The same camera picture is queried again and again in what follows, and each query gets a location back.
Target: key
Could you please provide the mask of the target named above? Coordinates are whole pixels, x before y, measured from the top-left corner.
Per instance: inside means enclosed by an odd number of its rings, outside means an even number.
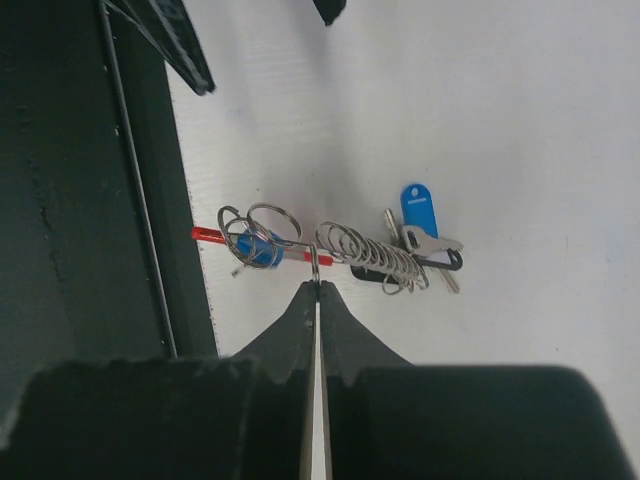
[[[451,273],[449,270],[444,270],[439,268],[435,268],[435,269],[432,268],[432,270],[438,270],[440,272],[440,276],[442,277],[442,280],[444,280],[444,283],[447,285],[447,288],[451,293],[456,293],[456,294],[460,293],[460,285],[458,284],[455,277],[453,276],[453,273]]]
[[[384,220],[387,224],[387,228],[389,229],[389,234],[391,235],[391,245],[399,247],[402,239],[400,238],[400,232],[398,231],[396,217],[393,215],[393,211],[390,208],[385,209]]]
[[[415,225],[404,225],[402,227],[402,235],[404,237],[407,250],[414,255],[428,257],[438,250],[457,250],[461,251],[463,245],[455,240],[446,238],[433,238],[431,235],[424,233],[424,230]]]

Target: thin metal rod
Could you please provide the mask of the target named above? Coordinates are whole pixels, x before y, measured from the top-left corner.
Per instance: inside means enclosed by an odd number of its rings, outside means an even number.
[[[169,315],[169,306],[167,304],[167,297],[164,291],[164,284],[162,282],[162,273],[160,271],[160,262],[158,260],[158,253],[156,251],[155,242],[153,240],[153,230],[151,228],[151,220],[149,218],[149,209],[144,194],[144,185],[142,183],[142,175],[140,173],[140,165],[138,163],[138,156],[136,155],[136,147],[133,142],[133,133],[131,131],[131,122],[129,121],[129,112],[127,110],[127,103],[124,97],[124,89],[122,87],[122,77],[120,76],[120,69],[118,68],[118,59],[113,44],[113,32],[111,30],[111,24],[109,23],[109,13],[104,3],[100,2],[100,17],[104,26],[106,34],[107,51],[109,56],[109,63],[111,72],[113,74],[113,80],[116,86],[116,93],[118,104],[121,112],[122,126],[124,130],[124,136],[126,139],[127,149],[131,156],[131,164],[133,166],[133,175],[135,178],[135,187],[138,194],[138,203],[142,211],[143,228],[145,237],[147,240],[147,246],[150,251],[151,263],[153,273],[155,277],[156,291],[160,300],[160,314],[162,316],[163,323],[167,334],[168,350],[169,354],[173,358],[178,357],[178,350],[176,348],[175,337],[173,335],[173,327],[171,325],[171,317]]]

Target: metal wire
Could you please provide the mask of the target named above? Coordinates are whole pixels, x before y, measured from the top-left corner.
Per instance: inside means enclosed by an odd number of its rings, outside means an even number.
[[[363,267],[386,274],[382,289],[395,295],[405,288],[413,292],[424,290],[429,280],[420,265],[406,251],[384,242],[372,240],[357,230],[335,222],[324,222],[316,230],[316,241],[333,257],[353,267]],[[398,283],[389,290],[389,279]]]
[[[273,236],[271,231],[265,228],[261,223],[256,221],[253,218],[253,214],[256,210],[271,210],[281,217],[285,218],[295,229],[296,231],[296,240],[286,240],[283,238],[276,238]],[[230,213],[233,215],[233,218],[228,222],[225,222],[225,213]],[[231,232],[231,228],[236,225],[240,225],[243,227],[244,232],[242,233],[234,233]],[[253,204],[249,210],[247,210],[246,216],[240,215],[240,212],[237,208],[227,205],[218,210],[218,228],[220,229],[220,233],[224,237],[224,240],[227,244],[227,247],[231,251],[234,257],[236,257],[240,262],[244,265],[255,268],[257,270],[264,270],[267,268],[273,267],[278,258],[278,249],[279,248],[289,248],[293,246],[302,246],[309,249],[311,254],[311,274],[314,282],[320,282],[320,266],[318,262],[318,251],[316,246],[313,244],[303,243],[302,240],[302,227],[300,223],[287,212],[285,209],[280,208],[271,203],[256,203]],[[243,253],[237,246],[237,237],[239,235],[243,235],[244,238],[248,238],[251,240],[251,249],[248,254]],[[272,249],[271,261],[269,263],[258,262],[258,256],[261,253],[259,252],[256,240],[262,240],[264,243],[269,244]]]
[[[286,219],[295,229],[296,239],[283,239],[273,234],[255,220],[253,215],[257,210],[270,210]],[[232,218],[227,221],[225,220],[225,215],[228,216],[228,214],[231,214]],[[238,226],[242,227],[242,232],[231,231],[231,229]],[[258,270],[273,267],[277,262],[280,248],[289,248],[296,245],[308,248],[311,253],[313,281],[320,281],[316,246],[302,242],[302,227],[300,223],[283,208],[270,203],[256,203],[249,208],[247,214],[243,217],[237,208],[227,205],[218,210],[218,227],[233,256],[244,266]],[[238,248],[237,240],[240,235],[251,240],[249,253],[243,252]],[[364,237],[353,228],[339,223],[324,222],[316,230],[315,238],[318,245],[327,250],[327,253],[339,262],[385,274],[382,290],[388,295],[395,295],[404,289],[413,292],[416,287],[424,290],[429,286],[429,280],[427,280],[424,269],[416,263],[409,253],[387,243]],[[258,249],[257,240],[268,244],[272,249],[270,262],[258,261],[258,257],[264,253],[264,250],[260,251]],[[390,279],[394,279],[397,282],[397,288],[391,288]]]

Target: dark green panel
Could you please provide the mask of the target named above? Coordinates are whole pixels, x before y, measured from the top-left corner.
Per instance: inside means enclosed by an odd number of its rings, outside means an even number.
[[[165,63],[130,22],[109,22],[176,349],[217,355]]]
[[[42,362],[168,353],[96,6],[0,3],[0,409]]]

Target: blue key tag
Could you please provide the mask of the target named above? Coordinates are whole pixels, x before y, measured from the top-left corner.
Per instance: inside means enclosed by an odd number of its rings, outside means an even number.
[[[270,243],[265,242],[261,238],[258,238],[255,234],[254,234],[254,238],[251,238],[249,236],[251,233],[253,232],[251,232],[250,230],[245,230],[242,235],[238,236],[238,240],[236,243],[238,250],[240,250],[245,255],[249,255],[251,254],[251,247],[255,243],[256,258],[254,259],[254,261],[264,266],[270,265],[271,261],[273,260],[273,246]],[[276,235],[275,233],[273,232],[270,232],[270,233],[271,235],[273,235],[273,238],[275,238],[276,240],[282,240],[282,238]],[[283,258],[284,258],[284,248],[276,247],[276,259],[273,262],[273,265],[271,265],[271,268],[275,268],[278,265],[280,265],[280,262],[282,262]]]
[[[409,185],[400,195],[402,215],[405,225],[415,225],[433,238],[438,238],[436,214],[431,200],[431,192],[420,183]],[[449,254],[445,251],[434,252],[429,257],[434,262],[451,264]]]

